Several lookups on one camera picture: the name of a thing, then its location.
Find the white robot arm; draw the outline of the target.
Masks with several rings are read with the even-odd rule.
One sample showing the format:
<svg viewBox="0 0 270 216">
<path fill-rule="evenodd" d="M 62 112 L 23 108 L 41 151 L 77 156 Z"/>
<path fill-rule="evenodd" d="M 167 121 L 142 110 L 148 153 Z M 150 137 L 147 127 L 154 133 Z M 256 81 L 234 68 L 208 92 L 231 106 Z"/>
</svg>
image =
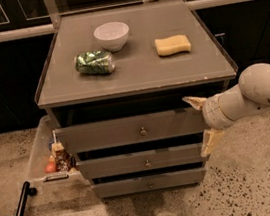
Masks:
<svg viewBox="0 0 270 216">
<path fill-rule="evenodd" d="M 185 96 L 182 101 L 201 111 L 210 127 L 203 131 L 201 157 L 208 157 L 235 121 L 270 110 L 270 64 L 250 65 L 239 75 L 238 83 L 212 97 Z"/>
</svg>

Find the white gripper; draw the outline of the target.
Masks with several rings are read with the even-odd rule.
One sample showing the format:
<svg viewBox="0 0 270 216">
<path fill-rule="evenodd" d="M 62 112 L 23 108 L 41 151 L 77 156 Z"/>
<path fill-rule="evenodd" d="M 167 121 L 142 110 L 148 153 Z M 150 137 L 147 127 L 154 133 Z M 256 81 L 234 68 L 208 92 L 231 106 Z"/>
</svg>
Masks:
<svg viewBox="0 0 270 216">
<path fill-rule="evenodd" d="M 201 148 L 201 156 L 208 157 L 218 142 L 221 141 L 226 129 L 234 124 L 234 122 L 225 116 L 219 105 L 220 93 L 210 98 L 185 96 L 182 101 L 187 102 L 196 110 L 202 110 L 203 119 L 211 129 L 203 131 L 203 143 Z"/>
</svg>

